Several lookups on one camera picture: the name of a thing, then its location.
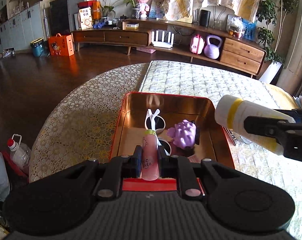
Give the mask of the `pink doll figure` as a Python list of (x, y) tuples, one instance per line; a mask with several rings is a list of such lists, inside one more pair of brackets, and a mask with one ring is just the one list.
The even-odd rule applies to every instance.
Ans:
[(140, 19), (146, 19), (148, 17), (148, 12), (150, 11), (148, 1), (149, 0), (136, 0), (137, 6), (140, 10)]

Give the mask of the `teal bucket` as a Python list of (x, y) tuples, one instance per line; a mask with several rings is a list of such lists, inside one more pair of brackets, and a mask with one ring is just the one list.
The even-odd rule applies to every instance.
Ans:
[(30, 47), (34, 57), (42, 57), (47, 55), (47, 50), (44, 47), (44, 39), (38, 38), (30, 42)]

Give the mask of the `orange gift bag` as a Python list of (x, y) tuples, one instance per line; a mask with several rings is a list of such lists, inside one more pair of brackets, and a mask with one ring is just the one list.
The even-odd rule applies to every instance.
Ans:
[(73, 40), (71, 35), (51, 36), (48, 38), (51, 56), (72, 56), (74, 54)]

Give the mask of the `white router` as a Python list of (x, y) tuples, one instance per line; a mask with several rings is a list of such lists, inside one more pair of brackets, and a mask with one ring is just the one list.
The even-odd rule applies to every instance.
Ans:
[(174, 44), (174, 33), (156, 30), (151, 32), (151, 45), (157, 48), (171, 49)]

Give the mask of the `purple spiky toy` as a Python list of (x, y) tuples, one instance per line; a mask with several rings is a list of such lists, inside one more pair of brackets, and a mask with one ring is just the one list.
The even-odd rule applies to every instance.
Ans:
[(167, 136), (172, 139), (176, 147), (182, 150), (193, 149), (195, 145), (200, 144), (200, 129), (197, 128), (195, 122), (186, 119), (169, 128)]

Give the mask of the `black speaker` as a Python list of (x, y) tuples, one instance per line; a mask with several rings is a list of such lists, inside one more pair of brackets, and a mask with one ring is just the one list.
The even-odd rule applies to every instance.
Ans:
[(200, 18), (199, 18), (199, 25), (202, 27), (209, 27), (210, 22), (210, 11), (209, 10), (201, 10)]

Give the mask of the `white yellow cylinder bottle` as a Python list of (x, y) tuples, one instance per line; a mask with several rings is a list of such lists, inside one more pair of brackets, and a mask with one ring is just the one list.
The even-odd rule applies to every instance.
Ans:
[(215, 121), (277, 155), (283, 155), (283, 146), (274, 138), (276, 125), (279, 121), (295, 123), (289, 115), (231, 95), (219, 100)]

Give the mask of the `red metal box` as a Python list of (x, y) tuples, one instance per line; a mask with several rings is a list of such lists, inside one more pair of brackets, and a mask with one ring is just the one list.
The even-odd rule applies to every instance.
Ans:
[[(158, 136), (169, 143), (172, 154), (187, 157), (193, 163), (209, 158), (229, 168), (235, 167), (224, 129), (215, 121), (215, 107), (212, 101), (185, 95), (128, 93), (120, 108), (111, 157), (132, 155), (136, 146), (142, 144), (148, 109), (159, 109), (165, 127), (160, 130)], [(169, 128), (183, 120), (194, 122), (200, 130), (199, 144), (192, 150), (178, 148), (167, 135)]]

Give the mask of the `purple kettlebell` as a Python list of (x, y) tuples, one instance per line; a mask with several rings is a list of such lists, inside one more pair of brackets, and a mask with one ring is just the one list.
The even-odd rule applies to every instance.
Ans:
[[(210, 42), (210, 39), (219, 41), (218, 45), (214, 45)], [(220, 47), (222, 45), (222, 39), (216, 35), (207, 36), (207, 45), (204, 48), (204, 54), (210, 59), (217, 59), (220, 55)]]

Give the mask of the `white sunglasses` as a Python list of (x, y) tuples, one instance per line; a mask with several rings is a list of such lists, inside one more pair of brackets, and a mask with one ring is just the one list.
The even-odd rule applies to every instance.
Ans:
[(145, 126), (146, 130), (151, 129), (152, 131), (156, 132), (157, 145), (162, 146), (164, 148), (164, 152), (166, 155), (170, 155), (171, 146), (170, 146), (169, 142), (167, 142), (165, 139), (162, 139), (161, 137), (158, 136), (159, 134), (161, 134), (164, 131), (164, 129), (166, 127), (165, 120), (159, 114), (160, 114), (159, 109), (157, 109), (154, 112), (152, 112), (151, 109), (148, 109), (147, 113), (146, 113), (146, 118), (144, 120), (144, 126)]

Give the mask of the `orange white cereal box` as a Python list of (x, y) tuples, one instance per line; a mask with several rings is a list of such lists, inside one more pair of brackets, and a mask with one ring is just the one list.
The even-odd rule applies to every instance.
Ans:
[(86, 7), (79, 9), (78, 11), (79, 28), (80, 30), (86, 30), (92, 28), (92, 15), (91, 8)]

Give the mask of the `quilted cream mat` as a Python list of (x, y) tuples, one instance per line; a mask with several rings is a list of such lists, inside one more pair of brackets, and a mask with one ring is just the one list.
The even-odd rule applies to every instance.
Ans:
[[(231, 95), (243, 99), (238, 113), (244, 118), (255, 112), (248, 106), (249, 102), (270, 109), (297, 107), (283, 89), (226, 70), (163, 60), (144, 66), (141, 92), (205, 97), (214, 106), (223, 96)], [(238, 144), (230, 147), (236, 170), (278, 186), (291, 195), (295, 213), (288, 231), (302, 239), (302, 162), (274, 154), (239, 135), (236, 138)]]

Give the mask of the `pink toy case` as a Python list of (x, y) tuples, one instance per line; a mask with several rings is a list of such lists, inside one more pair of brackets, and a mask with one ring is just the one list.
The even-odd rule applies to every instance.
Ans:
[(201, 54), (204, 49), (205, 41), (200, 34), (192, 37), (190, 42), (190, 52), (193, 54)]

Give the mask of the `pink tube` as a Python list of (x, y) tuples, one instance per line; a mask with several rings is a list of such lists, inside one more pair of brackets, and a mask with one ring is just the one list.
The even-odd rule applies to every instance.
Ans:
[(157, 180), (158, 170), (158, 152), (156, 132), (147, 129), (143, 137), (142, 145), (142, 179), (147, 181)]

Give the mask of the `wooden tv cabinet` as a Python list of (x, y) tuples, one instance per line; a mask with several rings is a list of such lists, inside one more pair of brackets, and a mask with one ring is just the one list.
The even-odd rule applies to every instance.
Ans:
[(156, 19), (126, 19), (121, 26), (75, 30), (72, 39), (82, 43), (141, 47), (200, 59), (251, 76), (259, 75), (266, 52), (253, 41), (234, 37), (226, 31), (198, 24)]

